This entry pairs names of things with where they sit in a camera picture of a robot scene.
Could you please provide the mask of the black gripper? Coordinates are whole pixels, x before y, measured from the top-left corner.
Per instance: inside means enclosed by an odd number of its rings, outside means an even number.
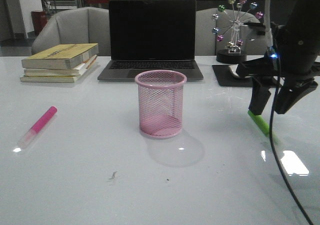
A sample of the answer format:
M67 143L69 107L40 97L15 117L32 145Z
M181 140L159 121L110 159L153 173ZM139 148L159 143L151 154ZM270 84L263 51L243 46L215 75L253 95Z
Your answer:
M277 95L275 112L285 114L293 105L315 91L320 75L320 26L316 23L298 22L276 28L273 47L264 57L240 62L236 74L240 78L252 77L252 94L248 109L261 115L271 93L272 78L286 78Z

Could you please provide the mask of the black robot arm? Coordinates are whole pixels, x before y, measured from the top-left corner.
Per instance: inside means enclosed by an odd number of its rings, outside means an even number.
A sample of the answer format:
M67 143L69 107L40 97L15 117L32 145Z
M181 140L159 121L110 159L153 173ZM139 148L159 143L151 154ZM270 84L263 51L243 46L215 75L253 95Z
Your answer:
M313 92L318 83L320 64L320 0L296 0L291 15L282 27L272 25L273 55L238 64L236 73L252 77L249 110L261 115L271 95L269 89L275 76L284 78L278 93L275 112L285 114L295 103Z

